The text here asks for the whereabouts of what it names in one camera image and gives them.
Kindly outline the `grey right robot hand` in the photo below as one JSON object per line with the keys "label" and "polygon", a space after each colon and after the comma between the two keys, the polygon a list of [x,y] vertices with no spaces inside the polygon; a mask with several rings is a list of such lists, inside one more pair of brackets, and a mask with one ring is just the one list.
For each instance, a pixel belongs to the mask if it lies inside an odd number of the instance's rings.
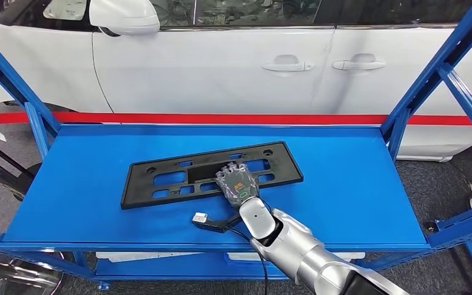
{"label": "grey right robot hand", "polygon": [[215,174],[216,184],[234,208],[259,196],[259,186],[244,163],[229,162]]}

